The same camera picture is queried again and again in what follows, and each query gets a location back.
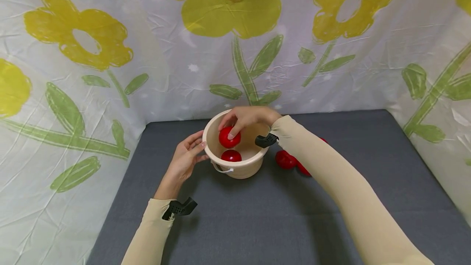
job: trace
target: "beige arm sleeve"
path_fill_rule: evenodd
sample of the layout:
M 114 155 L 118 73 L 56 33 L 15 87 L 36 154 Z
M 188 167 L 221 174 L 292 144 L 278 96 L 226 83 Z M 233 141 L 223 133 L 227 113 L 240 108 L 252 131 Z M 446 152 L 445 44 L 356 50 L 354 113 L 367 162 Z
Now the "beige arm sleeve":
M 121 265 L 160 265 L 173 218 L 162 219 L 172 200 L 149 200 L 142 222 L 129 244 Z
M 365 264 L 433 264 L 404 234 L 366 179 L 337 151 L 290 116 L 277 120 L 271 132 L 337 203 Z

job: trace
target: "plastic bucket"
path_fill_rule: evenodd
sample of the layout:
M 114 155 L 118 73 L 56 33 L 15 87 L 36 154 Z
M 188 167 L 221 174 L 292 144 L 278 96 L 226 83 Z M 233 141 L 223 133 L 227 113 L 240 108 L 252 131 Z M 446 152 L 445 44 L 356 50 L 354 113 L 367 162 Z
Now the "plastic bucket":
M 241 142 L 236 145 L 234 150 L 238 151 L 242 156 L 241 162 L 227 162 L 222 160 L 221 154 L 227 150 L 219 143 L 218 126 L 224 115 L 229 113 L 230 110 L 219 113 L 212 118 L 207 126 L 204 128 L 203 141 L 207 145 L 204 151 L 211 160 L 214 169 L 217 172 L 225 173 L 228 176 L 236 179 L 245 179 L 257 173 L 260 169 L 263 156 L 267 153 L 268 148 L 261 148 L 255 144 L 255 137 L 268 135 L 270 128 L 265 124 L 254 124 L 248 126 L 241 131 Z

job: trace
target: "bucket handle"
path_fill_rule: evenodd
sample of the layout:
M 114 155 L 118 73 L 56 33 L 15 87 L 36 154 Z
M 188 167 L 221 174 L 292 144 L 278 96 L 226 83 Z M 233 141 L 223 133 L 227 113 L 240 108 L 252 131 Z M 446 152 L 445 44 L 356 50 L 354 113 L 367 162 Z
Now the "bucket handle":
M 216 169 L 216 171 L 219 172 L 219 173 L 230 173 L 230 172 L 233 172 L 233 171 L 234 171 L 233 168 L 230 168 L 230 169 L 227 170 L 227 171 L 222 171 L 221 168 L 218 166 L 217 163 L 214 163 L 213 161 L 211 161 L 211 163 L 213 164 L 214 169 Z

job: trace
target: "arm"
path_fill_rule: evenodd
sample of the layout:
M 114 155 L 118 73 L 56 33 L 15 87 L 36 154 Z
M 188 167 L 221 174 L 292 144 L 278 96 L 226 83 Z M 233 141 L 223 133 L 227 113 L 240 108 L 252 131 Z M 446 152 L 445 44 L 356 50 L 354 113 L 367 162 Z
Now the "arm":
M 366 179 L 337 151 L 289 116 L 276 120 L 271 132 L 337 203 L 365 264 L 433 264 L 404 234 Z
M 206 155 L 198 156 L 206 146 L 200 139 L 201 135 L 202 131 L 190 135 L 177 146 L 167 173 L 154 198 L 149 200 L 121 265 L 160 265 L 165 241 L 173 225 L 173 217 L 166 221 L 162 216 L 170 202 L 177 198 L 183 182 L 191 176 L 195 164 L 208 159 Z

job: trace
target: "bucket rim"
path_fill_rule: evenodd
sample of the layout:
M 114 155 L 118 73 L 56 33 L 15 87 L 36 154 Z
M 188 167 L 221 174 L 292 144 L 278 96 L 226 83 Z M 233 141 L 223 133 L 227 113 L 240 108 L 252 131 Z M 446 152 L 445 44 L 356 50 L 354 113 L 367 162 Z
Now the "bucket rim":
M 204 127 L 204 130 L 203 130 L 203 137 L 202 137 L 202 141 L 206 141 L 207 142 L 207 135 L 208 135 L 208 131 L 209 131 L 209 127 L 211 127 L 211 125 L 214 123 L 215 120 L 219 119 L 221 116 L 224 116 L 226 115 L 227 113 L 229 113 L 231 110 L 225 110 L 219 114 L 217 114 L 216 116 L 214 116 L 208 123 L 207 125 Z M 267 153 L 268 151 L 268 147 L 266 148 L 262 148 L 260 151 L 258 151 L 258 153 L 256 153 L 253 157 L 251 157 L 250 159 L 246 159 L 246 160 L 243 160 L 241 162 L 228 162 L 228 161 L 225 161 L 223 159 L 221 159 L 220 157 L 217 157 L 210 149 L 209 149 L 209 146 L 206 145 L 205 148 L 204 148 L 204 151 L 205 153 L 208 155 L 208 157 L 213 160 L 214 163 L 217 163 L 218 165 L 223 165 L 225 167 L 230 167 L 230 168 L 240 168 L 240 167 L 243 167 L 243 166 L 246 166 L 246 165 L 250 165 L 254 162 L 257 162 L 258 160 L 262 159 L 263 156 Z

